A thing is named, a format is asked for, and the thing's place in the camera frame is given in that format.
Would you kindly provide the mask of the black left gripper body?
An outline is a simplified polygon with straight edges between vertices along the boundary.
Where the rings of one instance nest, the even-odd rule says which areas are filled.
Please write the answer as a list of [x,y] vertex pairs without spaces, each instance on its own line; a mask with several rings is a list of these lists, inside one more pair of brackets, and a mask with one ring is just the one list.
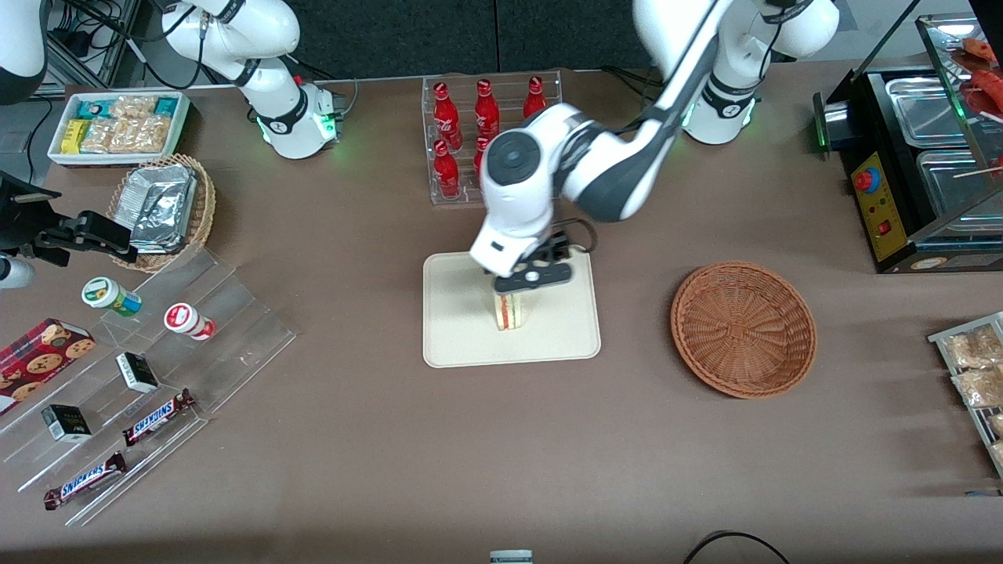
[[520,259],[513,275],[569,276],[570,240],[567,233],[554,233],[537,250]]

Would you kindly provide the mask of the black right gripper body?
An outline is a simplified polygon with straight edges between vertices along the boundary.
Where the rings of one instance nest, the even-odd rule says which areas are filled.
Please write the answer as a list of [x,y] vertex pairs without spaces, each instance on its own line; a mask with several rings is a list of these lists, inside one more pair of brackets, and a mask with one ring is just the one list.
[[47,230],[60,227],[62,217],[53,211],[49,202],[61,197],[62,193],[22,182],[7,172],[1,172],[1,179],[2,253],[64,263],[64,250],[47,248],[38,242]]

